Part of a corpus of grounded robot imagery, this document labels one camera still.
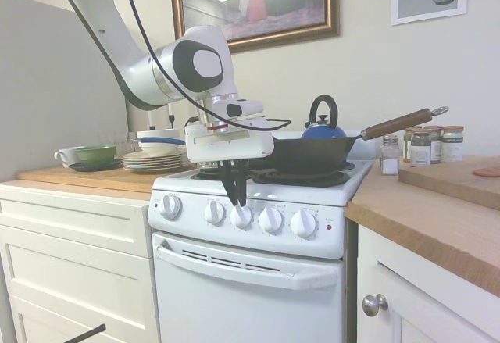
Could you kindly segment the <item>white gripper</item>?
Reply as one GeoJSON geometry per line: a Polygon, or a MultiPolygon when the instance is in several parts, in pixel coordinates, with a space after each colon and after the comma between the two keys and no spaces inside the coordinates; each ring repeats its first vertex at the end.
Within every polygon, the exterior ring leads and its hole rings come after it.
{"type": "Polygon", "coordinates": [[[244,130],[229,126],[209,130],[195,124],[184,128],[187,157],[192,163],[219,162],[219,175],[233,206],[246,206],[248,172],[247,160],[270,155],[274,150],[273,135],[268,131],[244,130]],[[235,181],[228,161],[235,164],[235,181]]]}

